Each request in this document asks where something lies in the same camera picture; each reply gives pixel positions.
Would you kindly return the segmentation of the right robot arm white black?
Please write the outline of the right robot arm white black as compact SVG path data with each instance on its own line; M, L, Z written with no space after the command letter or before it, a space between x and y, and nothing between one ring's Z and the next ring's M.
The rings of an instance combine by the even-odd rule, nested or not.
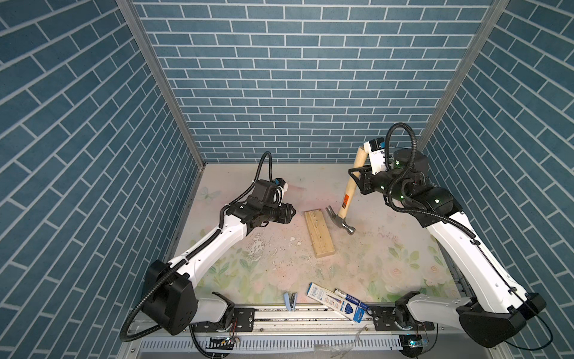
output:
M508 343L530 319L539 317L546 302L503 268L472 229L455 196L430 182L428 169L413 129L393 124L385 137L359 147L339 211L341 216L347 214L355 191L381 193L390 209L414 217L462 274L468 294L464 298L446 299L418 290L396 300L389 317L408 333L402 338L401 353L408 358L424 354L416 330L429 323L460 329L484 348Z

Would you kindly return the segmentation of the wooden block with nails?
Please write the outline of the wooden block with nails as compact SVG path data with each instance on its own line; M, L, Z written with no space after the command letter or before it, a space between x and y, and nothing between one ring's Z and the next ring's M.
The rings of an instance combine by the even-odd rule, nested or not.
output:
M304 218L312 242L313 251L316 258L323 258L334 255L336 249L330 236L323 212L320 209L306 211Z

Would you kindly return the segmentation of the steel claw hammer wooden handle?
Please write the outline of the steel claw hammer wooden handle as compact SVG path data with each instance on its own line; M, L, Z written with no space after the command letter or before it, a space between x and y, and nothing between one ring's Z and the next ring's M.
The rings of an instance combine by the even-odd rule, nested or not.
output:
M367 159L367 152L364 150L364 146L361 145L357 150L357 155L354 160L353 168L361 168L366 163ZM346 217L348 215L348 211L351 206L352 199L354 197L355 191L357 189L356 179L357 177L353 174L348 173L350 179L348 180L348 184L345 188L345 195L343 197L342 206L337 213L332 209L331 206L326 208L327 214L330 216L333 224L336 225L338 228L345 229L349 235L353 235L355 233L355 228L351 225L347 224Z

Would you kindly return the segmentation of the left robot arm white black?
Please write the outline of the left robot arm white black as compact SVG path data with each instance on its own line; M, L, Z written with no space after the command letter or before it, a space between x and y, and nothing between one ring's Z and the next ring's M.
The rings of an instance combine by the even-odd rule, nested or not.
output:
M273 175L261 179L264 164L273 164L268 151L262 155L250 186L221 208L213 230L182 254L150 265L141 300L127 315L120 341L132 342L159 330L177 335L201 323L216 331L232 326L235 305L230 299L220 293L198 298L195 290L209 269L253 230L270 223L289 224L295 216L294 206L283 200L286 181Z

